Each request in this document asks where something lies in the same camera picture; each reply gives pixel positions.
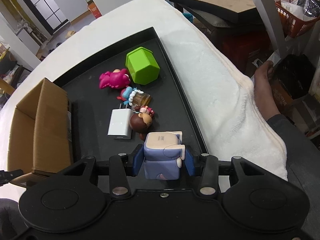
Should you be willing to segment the person's right hand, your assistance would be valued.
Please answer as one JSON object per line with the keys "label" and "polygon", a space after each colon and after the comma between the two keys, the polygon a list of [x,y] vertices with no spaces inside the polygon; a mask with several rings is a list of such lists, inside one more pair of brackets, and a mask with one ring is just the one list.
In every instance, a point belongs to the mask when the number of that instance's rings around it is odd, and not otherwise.
{"label": "person's right hand", "polygon": [[269,82],[269,76],[272,72],[273,62],[266,61],[254,73],[254,100],[260,114],[266,121],[280,113]]}

